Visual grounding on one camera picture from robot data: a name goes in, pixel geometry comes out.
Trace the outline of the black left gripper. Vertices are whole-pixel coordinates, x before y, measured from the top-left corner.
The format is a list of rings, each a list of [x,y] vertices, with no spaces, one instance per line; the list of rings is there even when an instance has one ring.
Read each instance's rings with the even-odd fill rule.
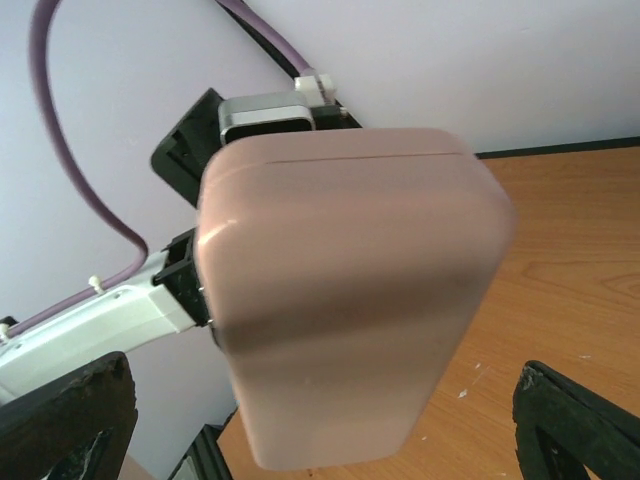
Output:
[[[222,148],[218,108],[223,98],[209,88],[164,137],[151,155],[151,168],[190,205],[198,203],[203,172]]]

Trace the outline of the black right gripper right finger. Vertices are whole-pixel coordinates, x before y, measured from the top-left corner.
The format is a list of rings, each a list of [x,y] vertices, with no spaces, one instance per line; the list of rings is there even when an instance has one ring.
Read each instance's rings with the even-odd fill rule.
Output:
[[[525,479],[639,477],[639,418],[540,361],[523,366],[512,418]]]

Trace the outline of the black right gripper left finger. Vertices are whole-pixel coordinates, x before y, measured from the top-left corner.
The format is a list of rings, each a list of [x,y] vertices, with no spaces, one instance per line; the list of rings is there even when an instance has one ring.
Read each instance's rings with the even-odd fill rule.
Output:
[[[1,407],[3,479],[116,479],[138,418],[122,352]]]

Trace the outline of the pink sunglasses case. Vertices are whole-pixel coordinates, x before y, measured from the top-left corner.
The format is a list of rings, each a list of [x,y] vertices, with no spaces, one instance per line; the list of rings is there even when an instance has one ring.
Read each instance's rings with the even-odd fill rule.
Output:
[[[395,454],[515,230],[498,180],[442,130],[271,134],[219,150],[194,257],[255,462]]]

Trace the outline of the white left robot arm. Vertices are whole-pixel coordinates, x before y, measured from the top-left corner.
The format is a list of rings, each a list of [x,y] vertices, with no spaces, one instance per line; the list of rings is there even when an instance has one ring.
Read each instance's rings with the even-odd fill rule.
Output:
[[[152,170],[196,205],[207,162],[220,147],[218,107],[208,89],[160,142]],[[213,321],[194,264],[194,230],[174,237],[127,283],[1,343],[1,401],[7,404],[110,352],[129,352]]]

